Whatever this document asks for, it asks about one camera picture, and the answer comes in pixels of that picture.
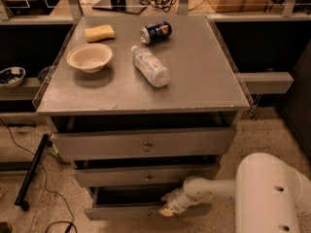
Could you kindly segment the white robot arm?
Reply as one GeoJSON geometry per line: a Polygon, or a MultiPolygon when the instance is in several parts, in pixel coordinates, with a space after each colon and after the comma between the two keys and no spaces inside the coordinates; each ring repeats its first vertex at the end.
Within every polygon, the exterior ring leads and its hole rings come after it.
{"type": "Polygon", "coordinates": [[[252,153],[233,180],[188,177],[162,197],[163,216],[174,216],[213,197],[234,200],[236,233],[300,233],[299,216],[311,213],[311,182],[267,153],[252,153]]]}

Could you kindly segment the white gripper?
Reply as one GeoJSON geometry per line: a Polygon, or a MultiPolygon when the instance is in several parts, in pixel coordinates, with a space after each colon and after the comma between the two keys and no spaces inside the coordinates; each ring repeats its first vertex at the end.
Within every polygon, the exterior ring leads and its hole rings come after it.
{"type": "Polygon", "coordinates": [[[161,198],[164,205],[160,208],[159,212],[166,217],[179,215],[191,206],[202,204],[206,199],[206,196],[191,197],[182,188],[176,188],[161,198]]]}

